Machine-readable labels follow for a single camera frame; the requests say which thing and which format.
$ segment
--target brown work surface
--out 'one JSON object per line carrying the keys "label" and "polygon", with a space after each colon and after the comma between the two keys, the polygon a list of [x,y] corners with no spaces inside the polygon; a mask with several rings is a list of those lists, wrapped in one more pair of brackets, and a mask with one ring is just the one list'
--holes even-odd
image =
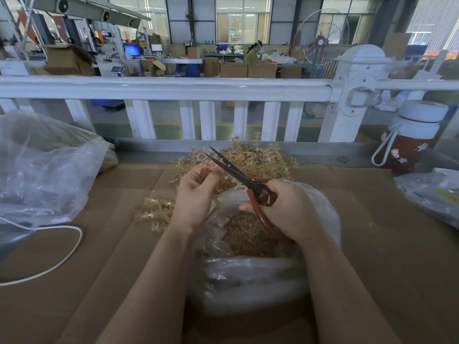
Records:
{"label": "brown work surface", "polygon": [[[84,230],[69,261],[1,288],[0,343],[93,343],[158,237],[130,225],[151,189],[172,191],[175,166],[120,164],[96,179],[73,224]],[[381,169],[300,167],[296,181],[322,190],[341,218],[342,249],[405,344],[457,343],[459,234],[405,200]],[[73,231],[39,232],[0,264],[2,279],[41,271],[74,244]],[[316,343],[311,299],[225,318],[186,306],[183,343]]]}

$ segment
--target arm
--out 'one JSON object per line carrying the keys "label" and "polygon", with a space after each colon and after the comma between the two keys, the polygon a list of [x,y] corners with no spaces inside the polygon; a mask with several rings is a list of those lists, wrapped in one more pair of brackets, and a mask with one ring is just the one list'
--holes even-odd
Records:
{"label": "arm", "polygon": [[[267,185],[278,199],[263,210],[305,255],[320,342],[401,344],[339,246],[321,227],[307,194],[291,183],[272,180]],[[240,209],[253,212],[250,202]]]}
{"label": "arm", "polygon": [[183,177],[168,228],[97,344],[181,342],[190,247],[222,177],[213,164]]}

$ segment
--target woman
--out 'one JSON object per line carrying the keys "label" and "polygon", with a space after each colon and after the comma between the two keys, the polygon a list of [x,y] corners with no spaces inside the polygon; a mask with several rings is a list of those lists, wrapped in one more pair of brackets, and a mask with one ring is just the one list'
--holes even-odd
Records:
{"label": "woman", "polygon": [[251,45],[250,48],[249,48],[249,51],[247,52],[245,63],[247,63],[247,64],[259,64],[259,63],[271,62],[272,61],[271,59],[260,60],[258,58],[257,53],[258,53],[258,51],[261,50],[262,47],[263,47],[263,43],[261,43],[260,40],[258,40],[253,45]]}

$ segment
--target blue screen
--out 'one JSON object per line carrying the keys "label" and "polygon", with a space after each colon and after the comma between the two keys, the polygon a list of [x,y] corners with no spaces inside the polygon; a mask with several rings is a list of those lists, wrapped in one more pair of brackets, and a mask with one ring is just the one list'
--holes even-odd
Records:
{"label": "blue screen", "polygon": [[124,44],[124,51],[128,52],[130,55],[141,55],[139,46],[136,44]]}

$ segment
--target hand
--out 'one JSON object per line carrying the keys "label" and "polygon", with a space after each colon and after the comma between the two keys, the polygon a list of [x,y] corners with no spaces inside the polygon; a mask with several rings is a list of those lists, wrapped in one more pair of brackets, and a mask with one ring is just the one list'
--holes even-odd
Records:
{"label": "hand", "polygon": [[197,165],[183,176],[169,226],[192,235],[198,233],[209,213],[212,192],[224,177],[224,170],[215,163]]}
{"label": "hand", "polygon": [[[301,244],[320,228],[320,220],[314,205],[301,187],[279,180],[270,180],[266,184],[277,193],[273,206],[262,206],[269,220],[286,236]],[[251,202],[239,205],[242,211],[255,213]]]}

